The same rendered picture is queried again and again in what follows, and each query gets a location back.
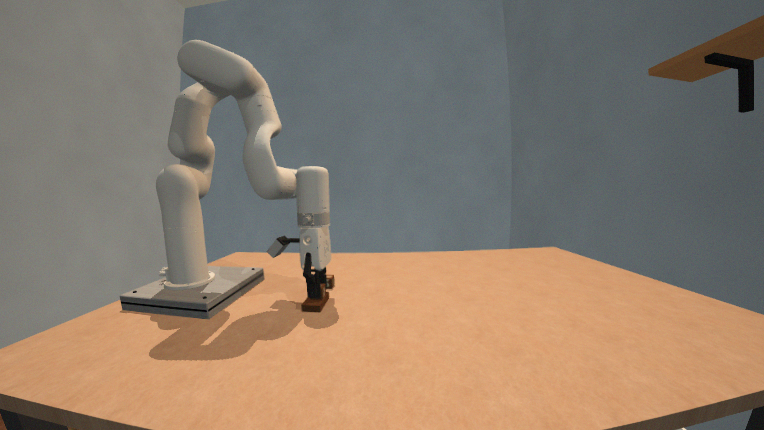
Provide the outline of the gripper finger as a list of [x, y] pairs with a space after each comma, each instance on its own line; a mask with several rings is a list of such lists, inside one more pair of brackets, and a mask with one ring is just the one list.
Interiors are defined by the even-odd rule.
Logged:
[[[321, 286], [319, 282], [319, 270], [311, 269], [311, 253], [306, 252], [303, 276], [307, 283], [308, 298], [321, 298]], [[311, 274], [311, 272], [315, 272]]]
[[319, 271], [319, 282], [324, 283], [327, 289], [326, 267], [322, 271]]

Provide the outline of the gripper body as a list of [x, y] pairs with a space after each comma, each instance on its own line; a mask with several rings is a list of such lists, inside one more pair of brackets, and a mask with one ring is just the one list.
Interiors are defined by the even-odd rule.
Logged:
[[[322, 271], [331, 261], [329, 229], [326, 225], [301, 226], [300, 228], [300, 264], [304, 270], [306, 252], [311, 253], [312, 266]], [[314, 265], [314, 266], [313, 266]]]

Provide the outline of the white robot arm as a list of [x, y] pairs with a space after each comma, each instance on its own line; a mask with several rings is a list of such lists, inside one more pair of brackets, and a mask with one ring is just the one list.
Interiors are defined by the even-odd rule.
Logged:
[[277, 167], [270, 139], [282, 126], [268, 85], [250, 62], [201, 40], [182, 45], [177, 61], [197, 83], [175, 101], [168, 148], [180, 165], [165, 167], [156, 179], [168, 263], [159, 276], [166, 276], [166, 289], [187, 290], [215, 279], [208, 271], [199, 201], [211, 184], [215, 147], [206, 132], [215, 104], [229, 95], [236, 99], [247, 131], [243, 164], [250, 184], [267, 200], [298, 195], [298, 225], [330, 223], [329, 176], [323, 167], [301, 167], [298, 172]]

